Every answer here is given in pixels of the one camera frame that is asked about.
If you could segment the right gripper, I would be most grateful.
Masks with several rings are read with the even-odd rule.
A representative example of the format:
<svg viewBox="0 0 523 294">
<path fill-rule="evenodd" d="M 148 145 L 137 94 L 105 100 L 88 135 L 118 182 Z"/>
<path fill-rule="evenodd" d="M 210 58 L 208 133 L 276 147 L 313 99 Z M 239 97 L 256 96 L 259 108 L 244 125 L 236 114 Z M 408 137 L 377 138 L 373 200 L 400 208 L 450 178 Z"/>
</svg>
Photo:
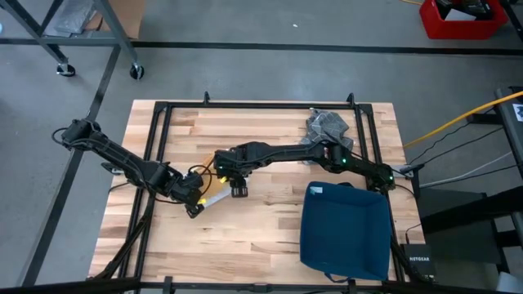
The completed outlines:
<svg viewBox="0 0 523 294">
<path fill-rule="evenodd" d="M 237 184 L 245 184 L 249 174 L 247 170 L 248 161 L 252 159 L 252 153 L 246 147 L 236 147 L 232 150 L 217 150 L 214 154 L 214 168 L 219 178 L 225 177 L 231 182 L 231 197 L 245 198 L 248 196 L 248 187 Z"/>
</svg>

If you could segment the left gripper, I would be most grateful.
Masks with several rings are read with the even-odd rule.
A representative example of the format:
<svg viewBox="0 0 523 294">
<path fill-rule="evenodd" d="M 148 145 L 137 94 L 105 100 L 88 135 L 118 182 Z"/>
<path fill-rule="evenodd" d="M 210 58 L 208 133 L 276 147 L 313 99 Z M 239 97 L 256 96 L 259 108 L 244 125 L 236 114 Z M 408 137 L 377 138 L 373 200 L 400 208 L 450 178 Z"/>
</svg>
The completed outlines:
<svg viewBox="0 0 523 294">
<path fill-rule="evenodd" d="M 175 175 L 169 181 L 169 198 L 184 204 L 197 204 L 202 195 L 202 186 L 203 177 L 198 172 L 190 172 L 187 176 Z M 186 205 L 186 213 L 190 219 L 197 217 L 203 210 L 203 204 Z"/>
</svg>

